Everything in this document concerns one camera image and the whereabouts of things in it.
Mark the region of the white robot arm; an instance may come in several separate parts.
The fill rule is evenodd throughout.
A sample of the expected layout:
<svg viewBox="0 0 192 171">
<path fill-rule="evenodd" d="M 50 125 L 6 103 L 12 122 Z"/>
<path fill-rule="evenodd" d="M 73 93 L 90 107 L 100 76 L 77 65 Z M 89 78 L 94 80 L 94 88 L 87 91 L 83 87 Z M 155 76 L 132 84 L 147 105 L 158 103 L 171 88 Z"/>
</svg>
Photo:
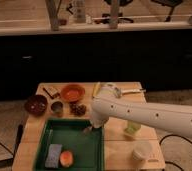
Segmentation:
<svg viewBox="0 0 192 171">
<path fill-rule="evenodd" d="M 120 97 L 115 84 L 105 84 L 91 101 L 90 123 L 105 125 L 110 117 L 133 121 L 192 138 L 192 106 L 132 102 Z"/>
</svg>

